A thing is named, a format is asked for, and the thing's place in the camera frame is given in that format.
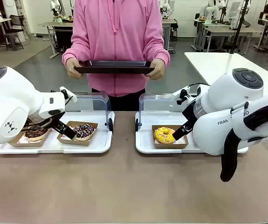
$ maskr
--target chocolate donut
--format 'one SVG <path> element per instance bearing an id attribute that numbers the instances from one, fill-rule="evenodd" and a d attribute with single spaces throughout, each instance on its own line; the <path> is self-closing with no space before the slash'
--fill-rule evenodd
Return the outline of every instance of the chocolate donut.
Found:
<path id="1" fill-rule="evenodd" d="M 39 128 L 37 130 L 26 131 L 25 137 L 31 141 L 41 140 L 48 131 L 48 129 L 43 129 L 40 126 L 32 126 L 31 128 Z"/>
<path id="2" fill-rule="evenodd" d="M 89 124 L 83 124 L 75 127 L 74 132 L 76 132 L 77 137 L 76 139 L 79 141 L 86 141 L 89 140 L 93 133 L 95 132 L 95 128 Z"/>

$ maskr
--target hand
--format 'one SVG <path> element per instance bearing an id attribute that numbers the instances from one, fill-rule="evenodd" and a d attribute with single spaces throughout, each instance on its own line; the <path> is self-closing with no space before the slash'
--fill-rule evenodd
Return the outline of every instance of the hand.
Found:
<path id="1" fill-rule="evenodd" d="M 74 69 L 75 66 L 81 67 L 81 65 L 79 64 L 79 61 L 76 58 L 69 58 L 66 62 L 66 68 L 67 68 L 69 77 L 75 78 L 75 79 L 83 78 L 83 74 L 80 74 Z"/>
<path id="2" fill-rule="evenodd" d="M 154 70 L 148 73 L 146 76 L 151 80 L 158 80 L 164 76 L 165 73 L 165 62 L 161 59 L 155 58 L 151 63 L 151 68 Z"/>

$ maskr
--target cardboard box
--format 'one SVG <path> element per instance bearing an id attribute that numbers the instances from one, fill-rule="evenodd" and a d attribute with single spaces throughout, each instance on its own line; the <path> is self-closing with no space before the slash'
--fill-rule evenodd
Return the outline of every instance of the cardboard box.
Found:
<path id="1" fill-rule="evenodd" d="M 50 134 L 50 131 L 51 131 L 51 128 L 48 129 L 44 138 L 42 140 L 40 140 L 40 142 L 36 142 L 36 143 L 18 143 L 20 138 L 25 134 L 25 132 L 20 132 L 13 140 L 11 140 L 9 142 L 9 144 L 13 147 L 16 147 L 16 148 L 19 148 L 19 147 L 42 147 L 42 145 L 44 144 L 48 135 Z"/>
<path id="2" fill-rule="evenodd" d="M 69 121 L 67 123 L 67 126 L 74 128 L 76 126 L 84 125 L 84 124 L 91 125 L 91 126 L 93 126 L 97 130 L 98 123 L 90 123 L 90 122 L 85 122 L 85 121 Z M 57 137 L 57 139 L 62 144 L 89 146 L 91 140 L 93 139 L 94 135 L 96 134 L 96 130 L 95 130 L 93 136 L 89 140 L 87 140 L 87 141 L 78 141 L 78 140 L 71 140 L 71 139 L 69 139 L 69 140 L 68 139 L 61 139 L 62 134 L 59 134 L 58 137 Z"/>
<path id="3" fill-rule="evenodd" d="M 171 128 L 173 130 L 177 130 L 181 127 L 181 125 L 153 125 L 151 127 L 152 130 L 152 138 L 153 138 L 153 143 L 154 143 L 154 147 L 155 148 L 185 148 L 189 142 L 188 142 L 188 138 L 185 136 L 183 136 L 182 138 L 180 138 L 178 141 L 175 141 L 172 144 L 163 144 L 160 143 L 156 140 L 156 136 L 155 136 L 155 130 L 160 128 L 160 127 L 168 127 Z"/>

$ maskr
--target donut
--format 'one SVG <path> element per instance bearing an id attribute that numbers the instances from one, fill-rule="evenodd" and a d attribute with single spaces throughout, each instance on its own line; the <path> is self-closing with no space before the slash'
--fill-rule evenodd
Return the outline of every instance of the donut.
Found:
<path id="1" fill-rule="evenodd" d="M 76 126 L 73 130 L 77 134 L 76 140 L 78 141 L 87 141 L 91 139 L 94 132 L 96 131 L 96 129 L 89 124 Z"/>
<path id="2" fill-rule="evenodd" d="M 25 132 L 25 137 L 30 140 L 30 141 L 39 141 L 42 140 L 48 129 L 43 129 L 40 126 L 36 125 L 36 126 L 32 126 L 31 128 L 39 128 L 37 130 L 29 130 Z"/>
<path id="3" fill-rule="evenodd" d="M 175 131 L 168 127 L 160 127 L 155 131 L 156 140 L 163 144 L 172 144 L 175 142 L 175 138 L 172 134 Z"/>

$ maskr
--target zipper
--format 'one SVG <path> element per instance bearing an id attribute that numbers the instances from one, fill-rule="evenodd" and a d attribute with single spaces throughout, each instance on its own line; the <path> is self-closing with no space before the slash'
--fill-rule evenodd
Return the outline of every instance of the zipper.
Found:
<path id="1" fill-rule="evenodd" d="M 113 23 L 115 23 L 115 0 L 113 0 Z M 116 33 L 114 35 L 114 60 L 116 61 Z M 116 97 L 116 74 L 114 74 L 113 95 Z"/>

